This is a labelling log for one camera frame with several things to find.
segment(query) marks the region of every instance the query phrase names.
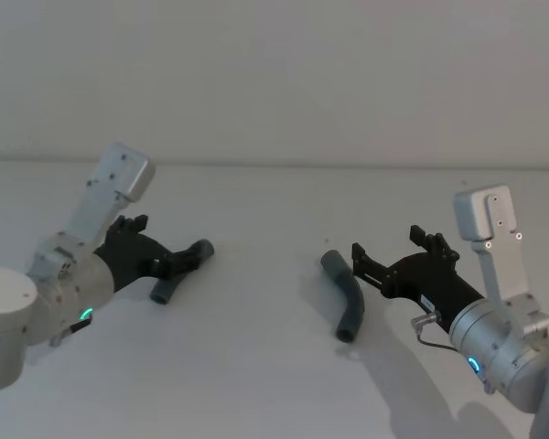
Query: green led light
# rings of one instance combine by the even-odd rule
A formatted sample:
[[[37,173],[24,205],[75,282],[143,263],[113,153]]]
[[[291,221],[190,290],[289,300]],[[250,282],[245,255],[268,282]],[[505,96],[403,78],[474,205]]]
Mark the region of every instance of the green led light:
[[[86,310],[83,311],[83,313],[81,314],[80,320],[85,320],[86,318],[88,318],[89,316],[92,315],[92,312],[93,312],[93,308],[88,308],[88,309],[86,309]]]

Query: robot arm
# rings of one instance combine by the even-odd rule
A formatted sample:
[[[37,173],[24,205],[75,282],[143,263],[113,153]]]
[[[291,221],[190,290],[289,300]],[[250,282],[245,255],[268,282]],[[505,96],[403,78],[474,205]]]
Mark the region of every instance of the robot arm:
[[[488,298],[456,273],[457,252],[441,234],[418,226],[410,239],[425,252],[386,267],[352,246],[353,275],[393,299],[416,302],[425,312],[411,323],[425,345],[463,355],[488,394],[500,392],[517,409],[535,413],[532,439],[549,439],[549,316],[529,292],[510,190],[486,187],[456,196],[462,238],[479,255]],[[421,339],[437,323],[452,347]]]
[[[20,376],[26,345],[50,339],[57,346],[140,277],[158,279],[151,298],[165,305],[183,278],[213,254],[208,241],[171,252],[142,234],[147,216],[116,218],[142,197],[154,174],[147,157],[113,145],[68,226],[39,244],[27,275],[0,268],[0,389]]]

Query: white tabletop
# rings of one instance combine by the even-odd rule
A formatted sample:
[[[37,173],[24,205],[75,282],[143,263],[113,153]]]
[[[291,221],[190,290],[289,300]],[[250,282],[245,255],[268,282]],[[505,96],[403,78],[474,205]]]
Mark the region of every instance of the white tabletop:
[[[24,270],[91,168],[0,163],[0,265]],[[530,415],[483,394],[460,356],[416,343],[415,304],[366,287],[360,337],[339,343],[342,300],[318,266],[328,249],[349,258],[354,241],[393,263],[416,252],[417,223],[445,234],[482,290],[451,200],[501,181],[549,313],[549,172],[160,166],[126,213],[148,214],[149,235],[174,250],[210,239],[214,259],[166,307],[142,280],[60,348],[31,348],[22,378],[0,391],[0,439],[526,439]],[[425,336],[447,342],[438,327]]]

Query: white robot link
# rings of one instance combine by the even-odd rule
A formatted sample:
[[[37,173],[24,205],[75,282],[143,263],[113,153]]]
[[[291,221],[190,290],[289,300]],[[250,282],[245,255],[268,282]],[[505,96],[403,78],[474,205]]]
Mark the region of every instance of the white robot link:
[[[456,195],[461,237],[478,254],[488,299],[468,305],[449,331],[452,345],[517,409],[535,413],[532,439],[549,439],[549,316],[529,290],[522,233],[507,186]]]
[[[142,197],[154,174],[147,157],[114,144],[67,227],[38,245],[28,273],[0,268],[0,389],[19,378],[27,345],[50,340],[57,346],[141,277],[158,279],[150,297],[165,305],[185,276],[213,254],[205,240],[171,252],[141,233],[147,216],[116,218]]]

